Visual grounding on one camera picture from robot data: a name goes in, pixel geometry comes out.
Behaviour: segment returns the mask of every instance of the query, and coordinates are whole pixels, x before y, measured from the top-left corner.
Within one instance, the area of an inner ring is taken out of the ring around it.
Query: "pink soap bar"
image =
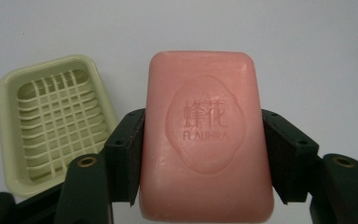
[[[165,51],[150,63],[140,206],[171,222],[261,222],[272,186],[252,59]]]

